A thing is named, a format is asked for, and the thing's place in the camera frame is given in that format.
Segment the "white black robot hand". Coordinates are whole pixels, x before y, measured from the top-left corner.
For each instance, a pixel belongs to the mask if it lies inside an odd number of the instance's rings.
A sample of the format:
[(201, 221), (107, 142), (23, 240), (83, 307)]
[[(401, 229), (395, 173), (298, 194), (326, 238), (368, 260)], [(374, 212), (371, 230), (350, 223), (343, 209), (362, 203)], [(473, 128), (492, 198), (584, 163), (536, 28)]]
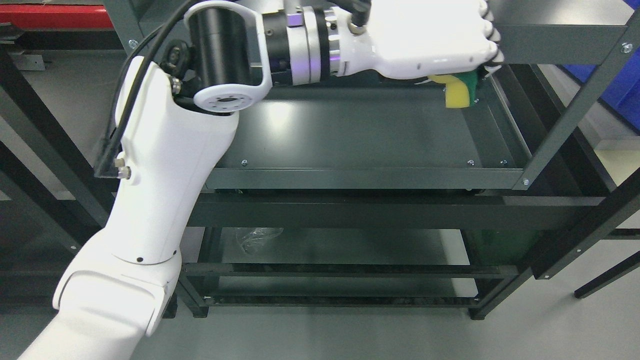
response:
[(366, 24), (332, 6), (327, 21), (329, 71), (373, 70), (394, 80), (455, 75), (487, 68), (505, 55), (486, 0), (373, 0)]

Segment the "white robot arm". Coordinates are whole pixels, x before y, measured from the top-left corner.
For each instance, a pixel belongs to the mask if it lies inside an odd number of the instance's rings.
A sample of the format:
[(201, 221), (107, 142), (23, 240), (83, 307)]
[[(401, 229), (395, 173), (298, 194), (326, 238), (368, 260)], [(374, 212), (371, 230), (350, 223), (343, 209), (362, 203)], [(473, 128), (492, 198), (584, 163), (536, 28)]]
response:
[(259, 13), (226, 0), (188, 0), (132, 55), (113, 108), (115, 133), (95, 167), (119, 178), (107, 222), (71, 260), (57, 314), (21, 360), (129, 360), (178, 284), (180, 245), (202, 187), (233, 143), (240, 112), (272, 75), (305, 85), (339, 76), (338, 35), (365, 27), (371, 2), (284, 3)]

